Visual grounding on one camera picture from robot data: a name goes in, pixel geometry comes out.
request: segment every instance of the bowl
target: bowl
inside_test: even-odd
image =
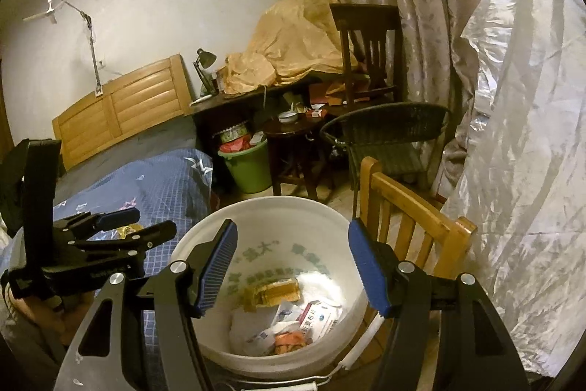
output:
[[[299,114],[291,110],[279,113],[279,121],[281,123],[295,123],[298,118]]]

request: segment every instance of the green bucket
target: green bucket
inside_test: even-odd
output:
[[[243,193],[260,193],[271,185],[267,140],[237,153],[218,151],[218,155],[224,158],[230,174]]]

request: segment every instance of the tiled floor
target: tiled floor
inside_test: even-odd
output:
[[[340,171],[335,175],[336,189],[330,191],[329,187],[320,184],[317,187],[318,198],[324,204],[327,204],[332,209],[335,209],[348,220],[352,219],[352,200],[354,192],[350,189],[350,180],[348,173]],[[304,186],[294,186],[293,184],[282,184],[281,192],[286,196],[301,196],[307,197],[307,191]],[[256,194],[247,195],[236,189],[229,194],[220,197],[220,206],[224,207],[229,204],[234,204],[239,201],[244,201],[250,198],[261,198],[262,196],[272,196],[272,188],[269,187],[264,191]]]
[[[326,186],[318,186],[318,198],[324,204],[332,207],[341,213],[347,219],[352,218],[352,201],[353,191],[350,187],[348,174],[340,172],[336,174],[336,188],[332,192]],[[294,195],[307,197],[307,192],[304,187],[293,186],[290,184],[282,184],[281,190],[283,195]],[[232,192],[220,197],[220,205],[227,206],[245,199],[258,198],[262,196],[272,195],[272,189],[269,188],[261,193],[253,195],[245,195],[240,192]],[[400,222],[400,215],[395,214],[391,220],[391,227],[389,230],[389,243],[393,244],[396,238],[398,224]],[[433,387],[433,379],[435,373],[435,364],[437,361],[438,351],[438,324],[437,320],[432,321],[430,327],[430,339],[426,350],[426,356],[421,372],[421,378],[417,387],[418,391],[431,391]],[[340,377],[326,386],[320,387],[323,391],[345,391],[352,389],[354,391],[366,391],[370,388],[370,383],[376,375],[379,361],[365,365],[357,370],[351,370],[344,377]]]

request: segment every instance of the trash in bucket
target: trash in bucket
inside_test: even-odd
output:
[[[318,291],[315,287],[327,284],[329,279],[313,272],[302,274],[300,280],[302,285],[298,279],[286,279],[245,289],[243,306],[232,312],[230,345],[236,355],[264,357],[296,351],[336,326],[342,306],[324,296],[327,290]],[[263,306],[277,300],[278,307]]]

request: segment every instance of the small round table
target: small round table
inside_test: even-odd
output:
[[[329,174],[334,188],[325,144],[319,137],[319,129],[324,123],[324,118],[308,118],[300,114],[294,123],[281,123],[273,118],[263,124],[263,133],[268,139],[274,195],[281,195],[281,183],[300,184],[305,186],[310,199],[318,201],[316,187],[324,172]],[[283,167],[285,154],[287,159]]]

